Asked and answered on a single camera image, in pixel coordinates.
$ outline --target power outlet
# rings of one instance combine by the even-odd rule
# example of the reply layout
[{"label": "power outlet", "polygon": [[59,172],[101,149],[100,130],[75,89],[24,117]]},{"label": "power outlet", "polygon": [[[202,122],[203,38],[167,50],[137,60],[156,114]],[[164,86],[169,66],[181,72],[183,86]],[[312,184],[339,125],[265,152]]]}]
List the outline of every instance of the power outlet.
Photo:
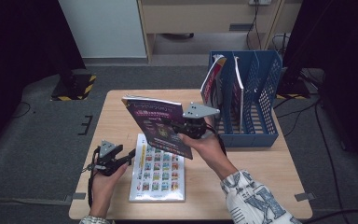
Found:
[{"label": "power outlet", "polygon": [[272,0],[249,0],[249,5],[255,6],[255,4],[257,3],[260,6],[267,6],[271,5],[271,1]]}]

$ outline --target wrist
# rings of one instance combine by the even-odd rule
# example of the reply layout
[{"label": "wrist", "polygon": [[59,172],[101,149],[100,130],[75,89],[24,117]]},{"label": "wrist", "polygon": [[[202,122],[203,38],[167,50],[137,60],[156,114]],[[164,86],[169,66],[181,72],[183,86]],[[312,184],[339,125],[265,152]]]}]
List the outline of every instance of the wrist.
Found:
[{"label": "wrist", "polygon": [[111,196],[94,197],[89,215],[92,217],[106,218],[111,203]]},{"label": "wrist", "polygon": [[211,168],[214,170],[217,176],[219,176],[220,180],[224,180],[229,175],[238,172],[238,169],[230,161],[217,163],[214,166],[211,166]]}]

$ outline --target sleeve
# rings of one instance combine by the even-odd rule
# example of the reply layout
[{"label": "sleeve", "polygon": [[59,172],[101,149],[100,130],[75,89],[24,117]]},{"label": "sleeve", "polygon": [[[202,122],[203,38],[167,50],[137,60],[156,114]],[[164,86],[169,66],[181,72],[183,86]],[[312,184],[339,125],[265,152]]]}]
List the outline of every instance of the sleeve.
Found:
[{"label": "sleeve", "polygon": [[108,220],[101,217],[86,216],[80,220],[79,224],[111,224],[111,223]]},{"label": "sleeve", "polygon": [[228,212],[236,224],[300,224],[278,204],[266,186],[254,181],[245,170],[228,176],[220,185],[226,194]]}]

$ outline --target blue file organizer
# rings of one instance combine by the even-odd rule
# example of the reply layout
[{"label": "blue file organizer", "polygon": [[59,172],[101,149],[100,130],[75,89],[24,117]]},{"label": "blue file organizer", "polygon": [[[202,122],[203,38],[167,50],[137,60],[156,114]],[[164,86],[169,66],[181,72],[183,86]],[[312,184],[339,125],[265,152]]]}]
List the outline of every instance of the blue file organizer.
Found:
[{"label": "blue file organizer", "polygon": [[[211,51],[209,67],[215,54],[227,57],[221,74],[224,101],[221,116],[215,121],[225,147],[271,147],[278,137],[272,105],[282,70],[280,56],[275,50]],[[231,108],[234,57],[240,58],[238,67],[244,87],[241,133],[234,131],[238,121]]]}]

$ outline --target magazine cover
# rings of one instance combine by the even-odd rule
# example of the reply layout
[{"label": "magazine cover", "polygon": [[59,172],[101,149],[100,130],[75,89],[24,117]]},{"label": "magazine cover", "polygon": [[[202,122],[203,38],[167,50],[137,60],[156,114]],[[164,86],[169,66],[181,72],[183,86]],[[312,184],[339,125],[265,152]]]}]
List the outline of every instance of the magazine cover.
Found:
[{"label": "magazine cover", "polygon": [[159,99],[126,95],[122,102],[144,132],[151,147],[193,159],[191,148],[183,144],[165,119],[185,123],[182,104]]},{"label": "magazine cover", "polygon": [[238,133],[243,133],[242,130],[242,111],[243,111],[243,85],[240,76],[240,70],[238,68],[239,57],[234,57],[235,63],[235,78],[234,85],[232,88],[231,98],[231,111],[236,122],[238,122]]},{"label": "magazine cover", "polygon": [[216,54],[213,57],[214,62],[201,85],[200,93],[202,102],[205,105],[212,108],[221,109],[220,107],[223,103],[223,96],[221,92],[222,83],[220,75],[227,58],[221,54]]},{"label": "magazine cover", "polygon": [[185,159],[151,147],[138,134],[133,164],[130,202],[184,202]]}]

